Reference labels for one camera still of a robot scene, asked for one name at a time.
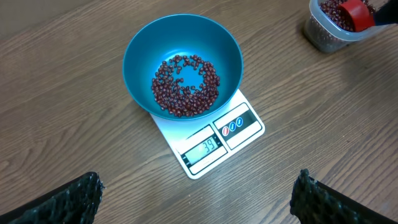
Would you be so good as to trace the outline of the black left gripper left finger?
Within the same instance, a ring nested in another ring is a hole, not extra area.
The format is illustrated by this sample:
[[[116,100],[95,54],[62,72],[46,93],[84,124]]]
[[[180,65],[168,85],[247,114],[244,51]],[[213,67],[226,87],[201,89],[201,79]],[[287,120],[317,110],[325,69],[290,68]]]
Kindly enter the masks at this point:
[[[92,224],[102,201],[103,190],[99,174],[87,172],[1,215],[1,223]]]

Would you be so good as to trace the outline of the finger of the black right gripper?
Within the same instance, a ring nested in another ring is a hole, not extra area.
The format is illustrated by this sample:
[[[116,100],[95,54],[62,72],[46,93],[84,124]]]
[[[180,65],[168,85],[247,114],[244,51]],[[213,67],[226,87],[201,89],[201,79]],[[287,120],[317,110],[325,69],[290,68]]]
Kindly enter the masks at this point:
[[[397,0],[388,0],[378,11],[374,13],[375,26],[384,26],[397,23]]]

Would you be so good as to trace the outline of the orange scoop with blue handle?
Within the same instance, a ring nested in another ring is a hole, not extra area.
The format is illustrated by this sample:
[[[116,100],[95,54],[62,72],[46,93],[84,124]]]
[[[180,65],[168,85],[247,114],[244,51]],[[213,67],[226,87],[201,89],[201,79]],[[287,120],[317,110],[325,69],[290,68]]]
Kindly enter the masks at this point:
[[[338,8],[351,19],[355,32],[375,26],[373,15],[361,0],[347,0],[339,4]]]

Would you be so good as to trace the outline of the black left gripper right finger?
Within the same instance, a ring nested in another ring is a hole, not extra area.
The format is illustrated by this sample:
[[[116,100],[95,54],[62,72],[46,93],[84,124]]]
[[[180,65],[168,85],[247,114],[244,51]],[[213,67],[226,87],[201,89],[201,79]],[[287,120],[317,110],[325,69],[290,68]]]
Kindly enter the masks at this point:
[[[397,224],[310,177],[307,169],[294,182],[290,213],[306,224]]]

